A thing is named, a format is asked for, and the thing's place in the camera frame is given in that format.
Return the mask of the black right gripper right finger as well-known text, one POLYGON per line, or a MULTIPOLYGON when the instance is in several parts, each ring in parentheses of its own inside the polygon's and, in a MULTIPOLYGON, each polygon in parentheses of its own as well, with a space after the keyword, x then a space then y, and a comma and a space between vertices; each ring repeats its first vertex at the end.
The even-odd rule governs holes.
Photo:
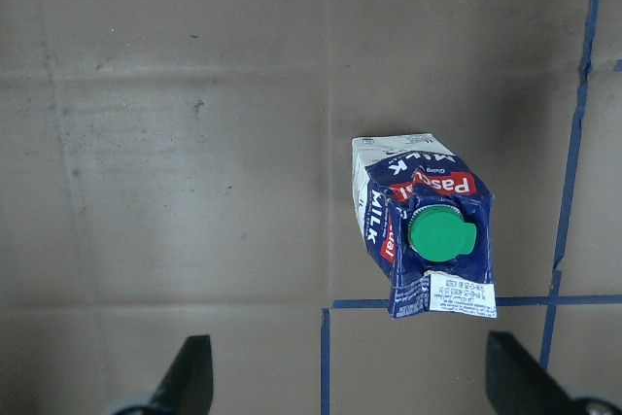
POLYGON ((602 413, 600 400, 571 398, 509 332, 489 332, 486 396, 496 414, 602 413))

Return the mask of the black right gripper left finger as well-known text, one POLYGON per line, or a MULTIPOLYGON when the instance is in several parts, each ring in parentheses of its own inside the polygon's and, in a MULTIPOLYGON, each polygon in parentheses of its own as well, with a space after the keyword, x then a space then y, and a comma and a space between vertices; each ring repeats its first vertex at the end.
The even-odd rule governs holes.
POLYGON ((213 356, 208 334, 189 336, 148 402, 149 414, 208 414, 213 356))

